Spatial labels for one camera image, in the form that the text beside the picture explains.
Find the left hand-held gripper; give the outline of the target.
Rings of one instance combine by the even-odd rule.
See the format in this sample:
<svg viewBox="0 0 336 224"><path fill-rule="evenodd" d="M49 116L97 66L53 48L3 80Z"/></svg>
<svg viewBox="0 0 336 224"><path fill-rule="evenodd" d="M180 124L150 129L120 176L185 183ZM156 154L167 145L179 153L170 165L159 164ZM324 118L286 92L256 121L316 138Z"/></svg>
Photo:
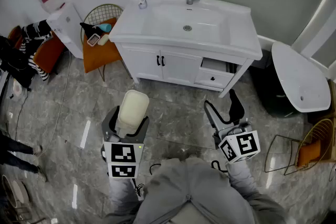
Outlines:
<svg viewBox="0 0 336 224"><path fill-rule="evenodd" d="M150 120L146 116L134 134L119 137L115 127L119 110L120 106L114 107L102 121L104 143L101 155L107 163L109 177L135 179L138 175L144 138Z"/></svg>

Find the person's left forearm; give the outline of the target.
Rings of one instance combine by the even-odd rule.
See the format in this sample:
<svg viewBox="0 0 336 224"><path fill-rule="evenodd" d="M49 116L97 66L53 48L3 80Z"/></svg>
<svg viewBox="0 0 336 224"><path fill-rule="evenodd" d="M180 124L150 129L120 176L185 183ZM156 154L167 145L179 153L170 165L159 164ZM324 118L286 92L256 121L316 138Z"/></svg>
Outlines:
<svg viewBox="0 0 336 224"><path fill-rule="evenodd" d="M107 217L134 218L139 211L142 201L139 201L131 179L109 178L111 211Z"/></svg>

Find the person's right forearm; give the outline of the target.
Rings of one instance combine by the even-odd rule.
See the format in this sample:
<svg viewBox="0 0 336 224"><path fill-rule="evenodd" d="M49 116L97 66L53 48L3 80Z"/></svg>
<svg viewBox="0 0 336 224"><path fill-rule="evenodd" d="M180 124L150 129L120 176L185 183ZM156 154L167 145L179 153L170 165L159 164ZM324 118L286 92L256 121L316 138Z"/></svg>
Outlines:
<svg viewBox="0 0 336 224"><path fill-rule="evenodd" d="M260 197L256 182L251 175L246 161L227 164L230 185L235 188L241 196L250 201Z"/></svg>

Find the white drawer with black knob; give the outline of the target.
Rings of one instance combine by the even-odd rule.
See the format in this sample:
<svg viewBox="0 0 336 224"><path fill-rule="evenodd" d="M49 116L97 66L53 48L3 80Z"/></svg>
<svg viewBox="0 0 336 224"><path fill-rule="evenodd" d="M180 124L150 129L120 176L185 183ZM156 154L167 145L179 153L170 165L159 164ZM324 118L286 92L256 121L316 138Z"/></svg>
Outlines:
<svg viewBox="0 0 336 224"><path fill-rule="evenodd" d="M225 88L234 75L229 72L200 68L195 79L195 84L214 88Z"/></svg>

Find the open white vanity drawer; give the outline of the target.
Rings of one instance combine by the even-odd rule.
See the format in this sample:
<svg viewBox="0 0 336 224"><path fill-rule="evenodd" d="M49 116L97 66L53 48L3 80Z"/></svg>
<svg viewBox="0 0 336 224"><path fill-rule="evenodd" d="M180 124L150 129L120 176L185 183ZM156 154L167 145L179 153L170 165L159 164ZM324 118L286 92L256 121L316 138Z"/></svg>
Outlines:
<svg viewBox="0 0 336 224"><path fill-rule="evenodd" d="M237 71L237 64L235 63L210 58L203 58L201 67L228 73L236 73Z"/></svg>

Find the orange seat cushion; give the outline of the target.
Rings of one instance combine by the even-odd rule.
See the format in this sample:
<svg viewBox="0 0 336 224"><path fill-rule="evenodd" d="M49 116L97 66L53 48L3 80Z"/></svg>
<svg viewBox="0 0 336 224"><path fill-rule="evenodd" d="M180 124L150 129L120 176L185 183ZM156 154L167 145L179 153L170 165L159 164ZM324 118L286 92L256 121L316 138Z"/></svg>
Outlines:
<svg viewBox="0 0 336 224"><path fill-rule="evenodd" d="M301 168L312 161L319 159L321 154L321 141L317 140L309 145L302 146L298 154L297 167Z"/></svg>
<svg viewBox="0 0 336 224"><path fill-rule="evenodd" d="M81 27L81 38L82 38L82 51L83 51L83 65L85 73L91 72L95 69L103 67L109 63L122 60L122 57L115 45L115 43L110 40L103 46L96 44L91 47L87 44L87 36L83 28Z"/></svg>

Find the person's grey-clothed body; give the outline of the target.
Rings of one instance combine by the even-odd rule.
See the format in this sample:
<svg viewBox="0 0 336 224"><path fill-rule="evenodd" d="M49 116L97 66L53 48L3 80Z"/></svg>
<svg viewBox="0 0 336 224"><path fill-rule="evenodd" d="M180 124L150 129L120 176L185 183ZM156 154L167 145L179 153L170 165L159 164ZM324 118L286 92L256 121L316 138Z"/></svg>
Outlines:
<svg viewBox="0 0 336 224"><path fill-rule="evenodd" d="M103 224L296 224L268 195L244 199L230 185L228 171L195 156L163 160L139 201L134 218L105 216Z"/></svg>

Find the white pink drain basket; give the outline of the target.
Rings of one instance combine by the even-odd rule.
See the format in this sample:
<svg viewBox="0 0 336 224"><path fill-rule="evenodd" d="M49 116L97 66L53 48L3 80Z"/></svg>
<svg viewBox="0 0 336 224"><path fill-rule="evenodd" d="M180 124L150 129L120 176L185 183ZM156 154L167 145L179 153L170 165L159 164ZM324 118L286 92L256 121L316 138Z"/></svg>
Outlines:
<svg viewBox="0 0 336 224"><path fill-rule="evenodd" d="M101 36L94 33L87 39L87 44L91 47L94 47L100 39L101 39Z"/></svg>

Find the black cloth item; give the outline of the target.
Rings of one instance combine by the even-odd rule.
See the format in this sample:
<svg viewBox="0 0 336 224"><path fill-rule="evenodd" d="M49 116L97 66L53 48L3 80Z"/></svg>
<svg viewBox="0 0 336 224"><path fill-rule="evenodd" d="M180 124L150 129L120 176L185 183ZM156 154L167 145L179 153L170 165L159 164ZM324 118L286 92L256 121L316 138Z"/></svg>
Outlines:
<svg viewBox="0 0 336 224"><path fill-rule="evenodd" d="M89 25L86 23L80 23L80 26L83 28L87 38L90 38L94 34L97 34L99 37L102 35L103 31L99 27Z"/></svg>

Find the orange upholstered chair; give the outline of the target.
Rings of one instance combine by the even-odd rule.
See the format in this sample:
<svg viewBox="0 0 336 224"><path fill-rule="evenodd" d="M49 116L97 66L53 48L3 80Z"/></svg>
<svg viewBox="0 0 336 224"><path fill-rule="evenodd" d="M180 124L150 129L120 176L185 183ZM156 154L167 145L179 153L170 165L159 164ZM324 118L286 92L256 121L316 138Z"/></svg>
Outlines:
<svg viewBox="0 0 336 224"><path fill-rule="evenodd" d="M46 73L57 73L56 64L65 50L65 45L53 31L51 31L51 34L51 38L37 49L33 60ZM19 26L13 28L8 35L8 39L13 42L16 48L19 48L23 42L21 28Z"/></svg>

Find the white sink vanity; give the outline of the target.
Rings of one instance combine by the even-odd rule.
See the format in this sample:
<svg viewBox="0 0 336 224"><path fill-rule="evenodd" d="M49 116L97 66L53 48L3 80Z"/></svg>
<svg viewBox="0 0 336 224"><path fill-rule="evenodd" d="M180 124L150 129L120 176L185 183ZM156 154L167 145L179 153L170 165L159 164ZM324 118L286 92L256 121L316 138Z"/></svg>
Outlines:
<svg viewBox="0 0 336 224"><path fill-rule="evenodd" d="M147 0L147 3L147 8L139 9L138 1L132 0L109 34L124 63L125 46L235 63L237 71L225 88L195 82L190 86L218 91L224 96L251 64L263 56L248 7L218 0L197 0L192 5L187 5L186 0ZM185 25L192 30L184 31ZM125 66L135 83L143 79L136 78L126 63Z"/></svg>

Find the white water dispenser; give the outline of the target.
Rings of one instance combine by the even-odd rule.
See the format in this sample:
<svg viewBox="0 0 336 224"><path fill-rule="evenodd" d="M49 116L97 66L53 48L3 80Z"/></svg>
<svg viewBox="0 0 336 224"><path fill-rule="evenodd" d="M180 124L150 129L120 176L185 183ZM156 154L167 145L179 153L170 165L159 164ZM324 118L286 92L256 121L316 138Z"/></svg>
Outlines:
<svg viewBox="0 0 336 224"><path fill-rule="evenodd" d="M83 59L80 36L82 22L72 3L66 3L61 9L49 15L47 24L76 58Z"/></svg>

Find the round table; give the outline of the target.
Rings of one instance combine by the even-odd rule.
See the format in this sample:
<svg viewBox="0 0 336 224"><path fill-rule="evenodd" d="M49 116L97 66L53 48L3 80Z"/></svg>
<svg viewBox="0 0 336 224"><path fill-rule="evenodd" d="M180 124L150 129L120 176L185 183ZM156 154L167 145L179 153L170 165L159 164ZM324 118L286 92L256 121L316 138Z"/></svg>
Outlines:
<svg viewBox="0 0 336 224"><path fill-rule="evenodd" d="M14 208L19 208L21 205L26 205L29 203L29 195L22 181L10 181L6 175L2 175L1 183L5 190L5 194L9 200L9 203Z"/></svg>

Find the black bag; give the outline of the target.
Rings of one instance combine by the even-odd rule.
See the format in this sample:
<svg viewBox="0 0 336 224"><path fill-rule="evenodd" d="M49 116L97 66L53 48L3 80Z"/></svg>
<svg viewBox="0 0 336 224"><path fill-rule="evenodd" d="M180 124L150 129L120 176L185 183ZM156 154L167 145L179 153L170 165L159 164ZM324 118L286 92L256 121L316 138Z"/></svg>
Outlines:
<svg viewBox="0 0 336 224"><path fill-rule="evenodd" d="M0 36L0 60L0 69L7 71L23 88L31 91L34 69L28 64L27 56L3 36Z"/></svg>

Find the striped black white clothing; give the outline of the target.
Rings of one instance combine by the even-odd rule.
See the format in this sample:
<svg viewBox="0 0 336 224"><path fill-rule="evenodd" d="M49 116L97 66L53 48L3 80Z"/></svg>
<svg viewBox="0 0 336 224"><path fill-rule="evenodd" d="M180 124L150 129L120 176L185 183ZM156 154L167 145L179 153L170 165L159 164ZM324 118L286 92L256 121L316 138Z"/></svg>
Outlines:
<svg viewBox="0 0 336 224"><path fill-rule="evenodd" d="M46 20L42 20L22 28L22 44L19 48L27 57L28 65L31 66L43 81L49 79L49 74L37 65L33 58L38 48L53 38L51 28Z"/></svg>

